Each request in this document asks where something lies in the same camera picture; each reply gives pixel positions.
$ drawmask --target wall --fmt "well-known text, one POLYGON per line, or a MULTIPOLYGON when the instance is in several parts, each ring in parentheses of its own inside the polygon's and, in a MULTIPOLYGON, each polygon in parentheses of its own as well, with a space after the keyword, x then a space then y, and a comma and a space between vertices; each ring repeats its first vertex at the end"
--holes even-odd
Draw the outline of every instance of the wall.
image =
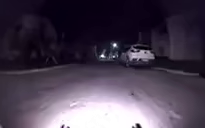
POLYGON ((158 57, 169 57, 170 41, 169 35, 162 32, 163 25, 160 25, 152 30, 152 49, 158 57))
POLYGON ((202 59, 201 34, 194 15, 171 16, 167 19, 167 27, 170 35, 170 59, 202 59))

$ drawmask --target car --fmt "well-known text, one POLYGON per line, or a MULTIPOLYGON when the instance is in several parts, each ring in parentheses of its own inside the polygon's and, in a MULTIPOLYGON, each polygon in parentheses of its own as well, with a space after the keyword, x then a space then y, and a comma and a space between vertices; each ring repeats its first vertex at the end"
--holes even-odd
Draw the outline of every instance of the car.
POLYGON ((126 67, 129 66, 152 66, 155 61, 155 54, 148 45, 134 44, 125 47, 121 51, 120 62, 126 67))

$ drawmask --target night sky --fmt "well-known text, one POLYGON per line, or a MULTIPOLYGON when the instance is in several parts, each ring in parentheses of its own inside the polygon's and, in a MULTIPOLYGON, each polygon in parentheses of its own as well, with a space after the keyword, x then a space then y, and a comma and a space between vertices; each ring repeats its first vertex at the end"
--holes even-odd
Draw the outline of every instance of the night sky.
POLYGON ((47 0, 41 15, 68 41, 136 41, 163 18, 153 0, 47 0))

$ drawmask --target road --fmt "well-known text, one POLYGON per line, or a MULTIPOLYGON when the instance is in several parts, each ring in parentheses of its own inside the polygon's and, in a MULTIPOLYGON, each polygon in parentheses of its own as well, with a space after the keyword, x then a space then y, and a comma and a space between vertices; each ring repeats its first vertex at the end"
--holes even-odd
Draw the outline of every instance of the road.
POLYGON ((119 65, 0 74, 5 128, 205 128, 205 79, 119 65))

